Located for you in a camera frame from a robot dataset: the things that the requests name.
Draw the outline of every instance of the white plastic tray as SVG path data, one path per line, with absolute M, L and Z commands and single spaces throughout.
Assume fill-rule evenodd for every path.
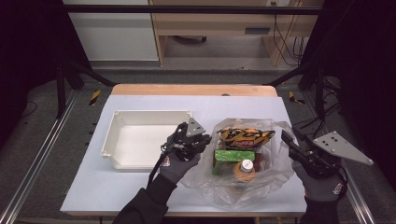
M 160 158 L 161 145 L 190 117 L 190 110 L 115 111 L 101 155 L 110 158 L 116 169 L 150 172 Z

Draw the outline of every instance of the black curtain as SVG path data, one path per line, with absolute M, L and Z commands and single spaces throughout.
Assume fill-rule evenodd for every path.
M 56 78 L 60 62 L 70 59 L 90 68 L 68 13 L 40 9 L 62 0 L 0 1 L 0 147 L 27 104 L 28 92 Z M 67 80 L 81 87 L 78 71 Z
M 347 9 L 352 1 L 331 7 Z M 327 33 L 344 14 L 320 16 L 311 35 L 303 63 L 316 57 Z M 325 76 L 339 77 L 341 104 L 360 148 L 379 165 L 396 189 L 396 2 L 355 0 L 323 53 Z M 315 78 L 315 70 L 303 79 Z

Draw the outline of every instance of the clear plastic bag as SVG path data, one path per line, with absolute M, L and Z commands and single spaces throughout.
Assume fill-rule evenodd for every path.
M 260 170 L 254 178 L 243 181 L 233 169 L 236 164 L 226 164 L 222 175 L 213 175 L 214 150 L 218 148 L 219 131 L 223 128 L 254 128 L 275 131 L 271 140 L 256 153 L 260 153 Z M 212 141 L 201 154 L 201 159 L 181 179 L 187 188 L 199 190 L 204 198 L 223 208 L 235 209 L 262 201 L 268 194 L 280 189 L 294 174 L 289 158 L 289 148 L 281 140 L 282 130 L 292 133 L 286 121 L 272 119 L 225 119 L 214 127 Z

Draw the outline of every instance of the white table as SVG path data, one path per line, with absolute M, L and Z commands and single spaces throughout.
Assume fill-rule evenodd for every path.
M 209 134 L 226 118 L 273 119 L 290 124 L 280 97 L 111 94 L 62 212 L 72 216 L 115 216 L 147 185 L 149 173 L 120 172 L 113 168 L 111 160 L 100 155 L 115 110 L 191 110 Z M 262 202 L 249 207 L 221 208 L 205 201 L 196 189 L 187 189 L 181 184 L 167 205 L 167 216 L 172 217 L 299 217 L 306 208 L 304 187 L 296 175 Z

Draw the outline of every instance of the gray floor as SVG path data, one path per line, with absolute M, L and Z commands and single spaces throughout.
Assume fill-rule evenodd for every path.
M 117 66 L 114 64 L 98 64 L 96 70 L 104 77 L 121 83 L 261 84 L 286 74 L 293 67 L 285 64 L 273 67 L 260 38 L 209 37 L 206 43 L 194 41 L 170 39 L 163 67 L 139 63 L 137 69 L 130 70 L 135 63 L 124 63 L 122 68 L 115 70 Z M 99 120 L 101 108 L 111 92 L 111 88 L 82 76 L 86 85 L 82 91 L 78 91 L 76 104 L 21 207 L 17 223 L 83 223 L 78 220 L 99 223 L 98 217 L 70 217 L 59 211 L 90 142 L 95 123 Z M 308 105 L 289 101 L 290 91 L 294 92 L 297 99 L 309 100 L 306 98 L 310 97 L 310 92 L 303 94 L 298 91 L 298 80 L 299 77 L 295 77 L 276 88 L 279 96 L 284 99 L 292 123 L 313 116 Z M 7 208 L 55 121 L 55 84 L 51 81 L 30 92 L 29 100 L 36 103 L 36 110 L 33 103 L 27 106 L 25 114 L 34 112 L 21 118 L 0 151 L 0 211 Z M 101 91 L 98 101 L 95 105 L 89 105 L 96 90 Z M 327 106 L 336 102 L 332 96 L 327 100 Z M 342 114 L 337 111 L 326 118 L 326 128 L 329 131 L 336 130 L 353 145 L 359 145 Z M 375 222 L 396 223 L 396 194 L 378 167 L 355 162 L 348 162 L 347 167 Z M 340 202 L 339 214 L 342 223 L 360 223 L 347 198 Z M 286 218 L 283 223 L 292 221 Z M 265 219 L 262 223 L 277 223 L 277 220 Z

